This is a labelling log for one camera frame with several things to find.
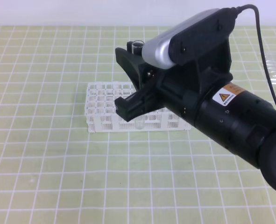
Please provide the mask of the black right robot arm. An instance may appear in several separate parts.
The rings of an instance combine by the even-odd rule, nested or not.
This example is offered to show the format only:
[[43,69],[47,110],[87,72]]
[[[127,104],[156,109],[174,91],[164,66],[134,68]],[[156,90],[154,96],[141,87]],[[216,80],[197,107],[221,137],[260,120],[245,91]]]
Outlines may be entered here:
[[136,92],[115,100],[125,121],[167,108],[231,153],[260,169],[276,190],[276,109],[232,83],[229,42],[184,65],[162,70],[117,48],[116,61]]

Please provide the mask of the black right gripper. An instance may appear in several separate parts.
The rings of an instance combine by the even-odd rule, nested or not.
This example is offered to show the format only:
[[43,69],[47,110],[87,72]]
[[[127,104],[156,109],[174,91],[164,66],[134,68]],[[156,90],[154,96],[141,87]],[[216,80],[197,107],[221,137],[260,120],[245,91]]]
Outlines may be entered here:
[[167,70],[144,61],[143,46],[143,41],[128,41],[126,49],[115,49],[117,64],[137,90],[114,101],[116,113],[123,120],[129,122],[162,108],[182,119],[224,119],[233,113],[233,101],[228,100],[233,94],[224,88],[233,79],[228,40],[201,57]]

